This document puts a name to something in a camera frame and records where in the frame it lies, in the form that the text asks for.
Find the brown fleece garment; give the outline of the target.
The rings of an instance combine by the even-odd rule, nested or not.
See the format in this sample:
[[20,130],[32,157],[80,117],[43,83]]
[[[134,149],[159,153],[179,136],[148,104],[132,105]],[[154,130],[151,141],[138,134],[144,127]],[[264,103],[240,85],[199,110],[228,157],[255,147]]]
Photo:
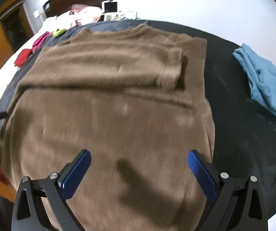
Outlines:
[[205,196],[187,165],[211,162],[207,41],[141,24],[43,48],[19,81],[0,131],[0,167],[14,188],[82,149],[92,164],[69,206],[86,230],[194,230]]

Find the magenta folded clothes stack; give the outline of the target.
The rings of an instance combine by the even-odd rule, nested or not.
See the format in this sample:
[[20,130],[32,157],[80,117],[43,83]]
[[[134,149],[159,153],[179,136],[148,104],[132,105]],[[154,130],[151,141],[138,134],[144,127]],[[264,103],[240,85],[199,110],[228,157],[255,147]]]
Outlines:
[[44,43],[47,37],[51,36],[52,33],[46,31],[44,34],[42,34],[38,39],[36,39],[32,45],[31,52],[34,53],[41,45]]

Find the black plastic sheet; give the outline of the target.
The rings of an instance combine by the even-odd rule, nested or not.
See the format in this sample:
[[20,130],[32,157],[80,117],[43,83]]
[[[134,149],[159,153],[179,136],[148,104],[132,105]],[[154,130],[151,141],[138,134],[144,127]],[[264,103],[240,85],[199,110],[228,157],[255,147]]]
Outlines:
[[157,30],[187,34],[207,41],[204,65],[205,97],[215,126],[214,152],[211,162],[221,171],[246,178],[260,179],[269,215],[276,213],[276,116],[250,98],[247,76],[232,53],[236,44],[214,35],[159,21],[115,21],[74,27],[57,39],[48,39],[24,67],[14,75],[0,100],[0,110],[8,112],[19,81],[33,67],[45,47],[72,39],[82,29],[115,32],[145,24]]

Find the red folded garment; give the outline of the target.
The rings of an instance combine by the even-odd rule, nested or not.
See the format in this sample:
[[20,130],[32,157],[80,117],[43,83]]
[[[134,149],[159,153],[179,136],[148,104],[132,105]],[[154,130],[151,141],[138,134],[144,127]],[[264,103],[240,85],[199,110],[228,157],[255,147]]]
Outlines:
[[21,66],[23,66],[31,55],[32,55],[32,50],[31,49],[23,49],[18,54],[16,60],[14,61],[14,66],[15,67],[21,67]]

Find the brown wooden wardrobe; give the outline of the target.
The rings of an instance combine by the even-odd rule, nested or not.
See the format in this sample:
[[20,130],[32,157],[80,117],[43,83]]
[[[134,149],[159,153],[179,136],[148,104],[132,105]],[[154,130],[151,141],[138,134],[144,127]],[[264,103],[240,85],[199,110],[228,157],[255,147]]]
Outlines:
[[0,8],[0,69],[33,35],[25,0],[5,0]]

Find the blue folded garment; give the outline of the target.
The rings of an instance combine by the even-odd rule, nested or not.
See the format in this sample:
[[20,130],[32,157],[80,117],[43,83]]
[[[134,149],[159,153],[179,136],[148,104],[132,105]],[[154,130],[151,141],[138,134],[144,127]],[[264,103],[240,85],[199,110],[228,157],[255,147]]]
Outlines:
[[275,65],[244,43],[232,55],[248,76],[251,99],[276,116]]

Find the pink striped pillow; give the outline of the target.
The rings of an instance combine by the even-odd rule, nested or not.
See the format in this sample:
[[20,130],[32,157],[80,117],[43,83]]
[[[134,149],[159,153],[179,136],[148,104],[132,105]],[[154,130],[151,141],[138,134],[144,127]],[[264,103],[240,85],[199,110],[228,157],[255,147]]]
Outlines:
[[103,14],[101,8],[84,4],[73,4],[70,16],[76,26],[83,26],[89,23],[96,23]]

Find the white tablet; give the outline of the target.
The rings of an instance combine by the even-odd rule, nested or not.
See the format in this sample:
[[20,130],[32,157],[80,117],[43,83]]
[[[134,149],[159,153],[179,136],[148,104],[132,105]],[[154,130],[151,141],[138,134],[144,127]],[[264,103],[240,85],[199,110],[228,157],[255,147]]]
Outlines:
[[104,13],[116,13],[118,11],[118,2],[114,0],[103,1],[101,6]]

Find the photo collage frame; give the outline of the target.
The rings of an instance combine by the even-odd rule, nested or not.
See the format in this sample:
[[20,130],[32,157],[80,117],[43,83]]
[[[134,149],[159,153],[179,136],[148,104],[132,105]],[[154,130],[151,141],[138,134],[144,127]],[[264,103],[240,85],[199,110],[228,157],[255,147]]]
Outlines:
[[110,12],[104,13],[104,21],[122,21],[122,20],[135,20],[137,12]]

